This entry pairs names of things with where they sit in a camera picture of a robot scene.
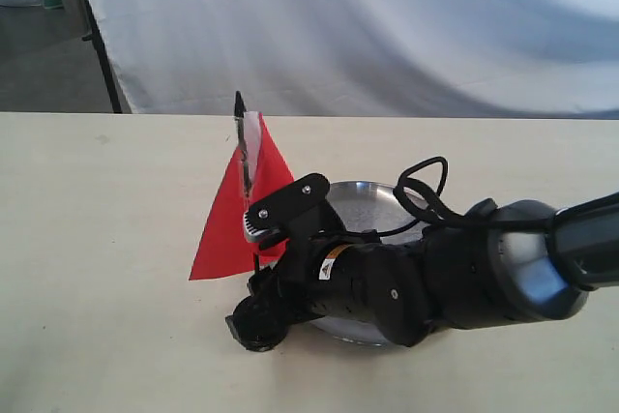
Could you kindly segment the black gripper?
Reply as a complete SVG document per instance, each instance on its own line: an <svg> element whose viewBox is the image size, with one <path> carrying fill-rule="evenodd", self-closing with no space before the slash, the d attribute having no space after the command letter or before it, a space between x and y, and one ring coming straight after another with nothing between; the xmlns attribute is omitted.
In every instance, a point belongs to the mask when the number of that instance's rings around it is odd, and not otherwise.
<svg viewBox="0 0 619 413"><path fill-rule="evenodd" d="M347 230L333 207L318 206L329 190L324 175L311 173L244 213L249 242L285 244L275 265L251 276L250 295L225 318L248 351L270 351L290 327L329 318L367 324L401 346L417 345L433 332L433 308L412 247Z"/></svg>

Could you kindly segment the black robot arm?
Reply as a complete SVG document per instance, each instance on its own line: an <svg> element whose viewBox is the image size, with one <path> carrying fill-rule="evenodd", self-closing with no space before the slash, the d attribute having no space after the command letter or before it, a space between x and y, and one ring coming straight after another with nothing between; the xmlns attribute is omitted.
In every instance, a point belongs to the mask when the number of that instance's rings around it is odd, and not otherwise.
<svg viewBox="0 0 619 413"><path fill-rule="evenodd" d="M341 339L411 347L442 329L564 320L618 282L616 194L563 210L486 199L458 214L426 183L403 177L395 196L423 230L387 244L375 230L347 230L329 189L312 173L246 212L261 249L285 245L226 317L246 349L273 349L292 326L315 321Z"/></svg>

